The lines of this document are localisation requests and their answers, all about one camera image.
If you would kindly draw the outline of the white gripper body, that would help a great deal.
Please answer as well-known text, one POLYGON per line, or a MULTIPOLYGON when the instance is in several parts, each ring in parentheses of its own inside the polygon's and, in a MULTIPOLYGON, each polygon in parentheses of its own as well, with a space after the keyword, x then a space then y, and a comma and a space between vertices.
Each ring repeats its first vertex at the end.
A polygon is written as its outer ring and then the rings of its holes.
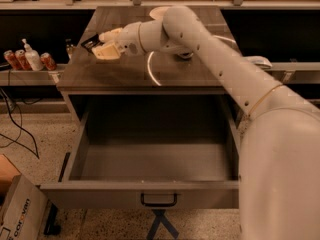
POLYGON ((128 24, 116 37, 120 51, 127 56, 140 56, 146 53, 140 40, 140 27, 141 22, 128 24))

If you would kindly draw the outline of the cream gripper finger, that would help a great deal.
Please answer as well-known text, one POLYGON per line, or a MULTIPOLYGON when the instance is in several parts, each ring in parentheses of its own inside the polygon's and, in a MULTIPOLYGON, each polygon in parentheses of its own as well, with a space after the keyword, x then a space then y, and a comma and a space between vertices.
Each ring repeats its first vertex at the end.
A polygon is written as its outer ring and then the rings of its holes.
POLYGON ((110 31, 103 32, 99 35, 99 40, 103 43, 114 40, 122 31, 122 28, 116 28, 110 31))
POLYGON ((100 60, 117 60, 121 54, 114 43, 105 43, 92 49, 93 54, 100 60))

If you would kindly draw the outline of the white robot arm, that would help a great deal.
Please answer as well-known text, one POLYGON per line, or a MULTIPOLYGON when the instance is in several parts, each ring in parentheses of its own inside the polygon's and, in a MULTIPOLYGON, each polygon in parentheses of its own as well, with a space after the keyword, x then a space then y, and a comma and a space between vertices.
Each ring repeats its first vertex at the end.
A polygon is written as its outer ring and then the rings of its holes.
POLYGON ((194 53, 250 124, 239 152, 241 240, 320 240, 320 110, 214 37, 188 7, 99 36, 94 55, 194 53))

